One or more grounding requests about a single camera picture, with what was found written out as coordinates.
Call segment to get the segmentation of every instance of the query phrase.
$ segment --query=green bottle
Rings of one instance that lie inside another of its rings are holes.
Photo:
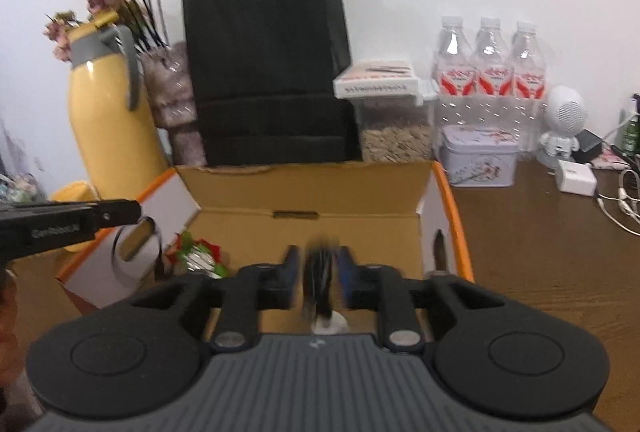
[[[640,134],[640,121],[638,120],[638,98],[633,95],[629,103],[629,113],[636,115],[625,125],[625,131],[622,134],[622,144],[620,150],[626,157],[633,159],[636,155],[636,146],[638,145],[638,135]]]

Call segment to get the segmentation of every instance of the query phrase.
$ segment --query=yellow thermos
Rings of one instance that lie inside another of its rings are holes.
[[[131,31],[114,12],[69,32],[68,110],[82,161],[102,199],[135,199],[166,159],[142,87]]]

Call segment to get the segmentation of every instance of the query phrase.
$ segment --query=white charger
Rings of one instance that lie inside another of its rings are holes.
[[[556,184],[561,192],[593,196],[596,191],[596,176],[591,167],[581,163],[558,161],[556,168]]]

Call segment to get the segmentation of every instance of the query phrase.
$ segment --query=cardboard box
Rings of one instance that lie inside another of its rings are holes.
[[[458,211],[438,163],[178,168],[178,173],[185,195],[199,207],[188,228],[195,238],[219,245],[232,271],[280,262],[289,245],[304,248],[314,238],[328,237],[349,246],[361,264],[388,264],[412,278],[436,269],[434,249],[439,248],[449,271],[473,280]],[[97,246],[113,232],[101,232]],[[76,257],[76,271],[86,260]],[[83,287],[70,282],[65,271],[59,279],[76,295],[114,278],[104,272],[103,279],[86,275]],[[297,306],[302,305],[301,294],[299,288]],[[337,291],[334,300],[340,307]],[[374,322],[369,312],[350,312],[348,319],[358,330]],[[262,330],[308,332],[308,322],[299,311],[267,311]]]
[[[159,252],[186,229],[199,210],[175,169],[150,184],[138,202],[143,218],[139,225],[101,230],[58,273],[57,279],[82,311],[133,295]],[[152,219],[154,234],[136,237],[146,218]],[[140,245],[132,244],[130,236],[140,240]]]

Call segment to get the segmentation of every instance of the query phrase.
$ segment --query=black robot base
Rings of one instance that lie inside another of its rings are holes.
[[[27,372],[48,411],[30,430],[608,430],[591,411],[609,362],[585,330],[455,276],[404,279],[347,248],[336,262],[347,306],[377,312],[376,336],[260,333],[260,311],[290,307],[296,247],[231,279],[188,274],[35,342]]]

